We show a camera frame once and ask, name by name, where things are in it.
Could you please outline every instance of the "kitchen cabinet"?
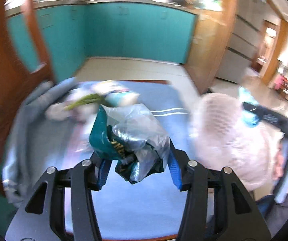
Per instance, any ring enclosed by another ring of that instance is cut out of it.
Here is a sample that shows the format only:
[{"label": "kitchen cabinet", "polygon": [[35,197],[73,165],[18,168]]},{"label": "kitchen cabinet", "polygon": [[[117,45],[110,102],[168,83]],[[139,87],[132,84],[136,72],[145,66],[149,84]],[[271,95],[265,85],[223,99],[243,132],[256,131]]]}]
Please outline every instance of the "kitchen cabinet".
[{"label": "kitchen cabinet", "polygon": [[[86,57],[130,57],[185,63],[196,15],[158,5],[105,2],[36,10],[58,82],[74,75]],[[8,19],[13,45],[29,71],[38,56],[23,16]]]},{"label": "kitchen cabinet", "polygon": [[85,60],[84,8],[79,5],[37,11],[57,81],[71,77]]},{"label": "kitchen cabinet", "polygon": [[139,3],[87,5],[87,56],[185,63],[195,15]]},{"label": "kitchen cabinet", "polygon": [[29,71],[35,71],[38,66],[38,56],[28,33],[23,15],[19,14],[9,18],[7,28],[12,45],[18,53],[19,58]]},{"label": "kitchen cabinet", "polygon": [[241,82],[259,46],[259,30],[264,24],[265,5],[261,0],[238,1],[234,30],[216,74],[218,78]]},{"label": "kitchen cabinet", "polygon": [[121,3],[98,3],[86,6],[87,56],[121,56],[122,26]]},{"label": "kitchen cabinet", "polygon": [[[71,77],[85,60],[85,14],[80,5],[58,6],[36,11],[58,82]],[[38,68],[38,56],[23,16],[8,19],[13,45],[29,71]]]}]

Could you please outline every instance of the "countertop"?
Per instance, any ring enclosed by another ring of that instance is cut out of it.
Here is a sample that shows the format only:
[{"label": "countertop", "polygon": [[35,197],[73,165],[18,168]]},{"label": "countertop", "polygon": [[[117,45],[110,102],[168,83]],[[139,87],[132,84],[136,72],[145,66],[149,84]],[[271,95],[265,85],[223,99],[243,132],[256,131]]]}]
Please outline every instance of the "countertop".
[{"label": "countertop", "polygon": [[[60,6],[60,5],[76,5],[76,4],[91,4],[91,3],[103,3],[103,2],[134,2],[134,3],[146,3],[146,4],[153,4],[159,5],[164,7],[169,7],[181,11],[185,11],[191,14],[197,14],[194,9],[186,8],[183,6],[170,4],[166,2],[159,2],[154,0],[90,0],[85,2],[74,1],[74,0],[57,0],[57,1],[43,1],[43,2],[36,2],[35,9],[53,7],[53,6]],[[6,17],[11,17],[21,13],[20,6],[6,10]]]}]

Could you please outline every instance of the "tiled floor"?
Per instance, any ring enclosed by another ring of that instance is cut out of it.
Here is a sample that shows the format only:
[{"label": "tiled floor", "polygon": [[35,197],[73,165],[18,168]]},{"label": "tiled floor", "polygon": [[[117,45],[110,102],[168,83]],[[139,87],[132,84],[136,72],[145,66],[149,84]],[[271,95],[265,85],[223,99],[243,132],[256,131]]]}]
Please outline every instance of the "tiled floor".
[{"label": "tiled floor", "polygon": [[[173,65],[161,62],[151,62],[142,60],[128,59],[89,59],[76,74],[79,81],[102,81],[102,80],[169,80],[179,92],[185,107],[194,111],[194,106],[198,102],[199,93],[180,65]],[[269,89],[256,76],[246,76],[241,84],[254,96],[261,104],[268,108],[279,111],[288,116],[288,103],[281,100],[276,92]],[[214,92],[228,94],[238,97],[239,85],[232,84],[223,80],[215,79],[211,89]],[[269,128],[272,136],[273,145],[276,145],[281,138],[281,133]],[[256,199],[270,194],[272,183],[268,182],[265,186],[255,191]]]},{"label": "tiled floor", "polygon": [[89,59],[76,74],[79,81],[168,80],[180,92],[185,107],[192,111],[199,94],[185,69],[169,63],[128,60]]}]

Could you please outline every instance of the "green vegetable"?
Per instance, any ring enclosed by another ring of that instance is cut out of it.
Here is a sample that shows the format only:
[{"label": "green vegetable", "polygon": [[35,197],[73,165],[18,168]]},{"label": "green vegetable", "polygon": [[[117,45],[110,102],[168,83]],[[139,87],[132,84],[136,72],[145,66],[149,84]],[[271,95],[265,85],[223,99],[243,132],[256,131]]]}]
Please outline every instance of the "green vegetable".
[{"label": "green vegetable", "polygon": [[93,94],[86,95],[82,97],[81,99],[77,100],[76,102],[66,106],[65,109],[72,110],[73,108],[76,108],[81,105],[86,105],[86,104],[103,101],[103,100],[104,98],[102,96],[98,95],[97,93],[93,93]]}]

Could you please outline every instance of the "wooden door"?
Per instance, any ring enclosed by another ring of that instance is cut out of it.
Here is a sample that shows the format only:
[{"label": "wooden door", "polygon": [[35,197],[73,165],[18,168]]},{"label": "wooden door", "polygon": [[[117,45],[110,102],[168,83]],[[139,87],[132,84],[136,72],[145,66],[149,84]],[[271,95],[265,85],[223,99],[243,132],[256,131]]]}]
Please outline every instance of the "wooden door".
[{"label": "wooden door", "polygon": [[253,70],[255,70],[256,72],[260,73],[260,71],[262,70],[262,67],[263,65],[269,60],[269,57],[266,59],[263,59],[263,61],[260,60],[261,58],[261,51],[263,52],[263,47],[264,47],[264,42],[265,42],[265,35],[266,35],[266,29],[267,28],[271,28],[273,30],[277,30],[277,26],[273,23],[270,23],[268,21],[263,21],[263,26],[261,28],[261,32],[260,32],[260,41],[258,43],[258,46],[257,46],[257,50],[254,54],[254,57],[253,57],[253,61],[251,63],[251,68]]},{"label": "wooden door", "polygon": [[197,9],[199,19],[184,67],[199,93],[207,91],[219,69],[235,23],[238,0],[222,0],[222,11]]}]

